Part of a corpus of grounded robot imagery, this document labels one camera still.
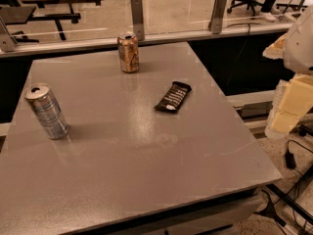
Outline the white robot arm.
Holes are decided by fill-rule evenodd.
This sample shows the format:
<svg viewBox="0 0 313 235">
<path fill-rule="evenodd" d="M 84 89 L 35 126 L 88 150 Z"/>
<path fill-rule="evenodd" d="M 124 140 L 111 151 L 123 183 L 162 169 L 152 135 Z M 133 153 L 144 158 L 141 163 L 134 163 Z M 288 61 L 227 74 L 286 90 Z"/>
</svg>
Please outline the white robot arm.
<svg viewBox="0 0 313 235">
<path fill-rule="evenodd" d="M 289 81 L 276 86 L 265 135 L 287 136 L 313 108 L 313 6 L 307 7 L 287 33 L 263 51 L 268 59 L 282 59 L 294 72 Z"/>
</svg>

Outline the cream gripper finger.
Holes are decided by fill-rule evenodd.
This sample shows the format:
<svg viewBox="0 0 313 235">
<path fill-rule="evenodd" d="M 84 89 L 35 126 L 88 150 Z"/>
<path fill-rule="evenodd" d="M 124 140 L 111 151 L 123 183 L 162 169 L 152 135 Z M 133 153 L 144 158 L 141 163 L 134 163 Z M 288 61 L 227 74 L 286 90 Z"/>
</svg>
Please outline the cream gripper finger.
<svg viewBox="0 0 313 235">
<path fill-rule="evenodd" d="M 286 34 L 280 36 L 275 42 L 273 42 L 272 44 L 265 48 L 262 55 L 265 58 L 272 60 L 282 59 L 286 37 L 287 37 Z"/>
<path fill-rule="evenodd" d="M 287 136 L 313 108 L 313 77 L 297 73 L 291 80 L 281 80 L 274 92 L 265 135 L 271 139 Z"/>
</svg>

